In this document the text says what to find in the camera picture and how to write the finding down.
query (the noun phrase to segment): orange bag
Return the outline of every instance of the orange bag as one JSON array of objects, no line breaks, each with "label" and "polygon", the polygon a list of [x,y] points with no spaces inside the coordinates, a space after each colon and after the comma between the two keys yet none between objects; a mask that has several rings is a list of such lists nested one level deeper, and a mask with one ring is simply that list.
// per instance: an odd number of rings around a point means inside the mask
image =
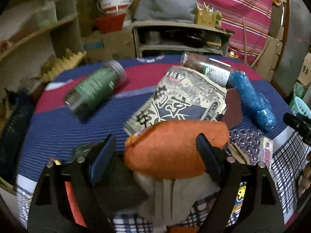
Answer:
[{"label": "orange bag", "polygon": [[221,149],[229,143],[229,131],[223,122],[163,121],[126,140],[124,162],[133,171],[155,179],[202,175],[206,168],[196,148],[200,133]]}]

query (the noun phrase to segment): transparent bottle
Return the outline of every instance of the transparent bottle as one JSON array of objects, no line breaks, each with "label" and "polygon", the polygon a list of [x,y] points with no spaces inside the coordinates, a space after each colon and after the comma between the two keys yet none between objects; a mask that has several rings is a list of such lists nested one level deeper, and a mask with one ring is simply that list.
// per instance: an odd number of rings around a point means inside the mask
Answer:
[{"label": "transparent bottle", "polygon": [[120,63],[108,61],[76,85],[65,96],[64,102],[80,120],[86,120],[125,80],[125,71]]},{"label": "transparent bottle", "polygon": [[222,87],[226,86],[231,74],[229,64],[196,53],[184,52],[180,64],[206,75]]}]

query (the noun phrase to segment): human hand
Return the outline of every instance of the human hand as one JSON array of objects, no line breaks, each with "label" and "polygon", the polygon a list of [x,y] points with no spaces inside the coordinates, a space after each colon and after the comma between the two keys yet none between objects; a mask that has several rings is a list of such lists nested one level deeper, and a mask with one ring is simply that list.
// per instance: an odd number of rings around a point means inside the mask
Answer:
[{"label": "human hand", "polygon": [[306,165],[306,167],[304,168],[304,173],[301,179],[301,182],[298,186],[298,193],[301,195],[303,194],[306,189],[308,189],[310,187],[311,181],[310,181],[310,175],[311,175],[311,152],[309,152],[306,156],[306,159],[309,161]]}]

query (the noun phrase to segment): blue plastic wrapped object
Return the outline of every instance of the blue plastic wrapped object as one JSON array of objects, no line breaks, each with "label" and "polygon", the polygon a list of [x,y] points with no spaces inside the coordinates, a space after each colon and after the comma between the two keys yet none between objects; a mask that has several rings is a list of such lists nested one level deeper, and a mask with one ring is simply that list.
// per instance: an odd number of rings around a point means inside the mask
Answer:
[{"label": "blue plastic wrapped object", "polygon": [[256,93],[248,77],[240,71],[232,71],[229,83],[236,88],[244,104],[253,110],[257,124],[263,130],[270,131],[276,124],[271,104],[262,93]]}]

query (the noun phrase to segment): table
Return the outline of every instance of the table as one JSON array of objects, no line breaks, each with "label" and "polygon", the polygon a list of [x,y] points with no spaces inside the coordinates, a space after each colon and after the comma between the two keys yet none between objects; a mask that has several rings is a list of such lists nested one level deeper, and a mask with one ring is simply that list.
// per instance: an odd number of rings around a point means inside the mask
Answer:
[{"label": "table", "polygon": [[[271,103],[277,124],[272,131],[263,132],[263,135],[273,140],[272,169],[276,173],[276,188],[286,222],[293,214],[297,201],[295,181],[306,164],[305,156],[309,147],[301,142],[301,137],[292,128],[283,123],[283,115],[290,112],[290,109],[270,83],[236,59],[220,56],[213,58],[230,64],[233,69],[243,70],[254,89],[262,92]],[[147,101],[167,69],[178,64],[180,59],[181,56],[158,56],[120,60],[127,74],[127,83],[86,124],[81,124],[65,107],[63,97],[88,74],[101,67],[102,63],[65,71],[47,86],[32,117],[18,168],[17,200],[20,220],[25,227],[29,201],[46,162],[51,157],[68,162],[72,148],[82,143],[102,141],[109,133],[116,136],[117,151],[122,152],[128,137],[122,129],[123,123]],[[242,123],[234,129],[255,128],[252,117],[243,104],[242,112]],[[210,198],[195,202],[190,215],[180,225],[200,226],[207,216]],[[238,214],[239,210],[232,214],[228,224],[234,223]],[[116,214],[110,220],[116,232],[152,232],[152,223],[138,214]]]}]

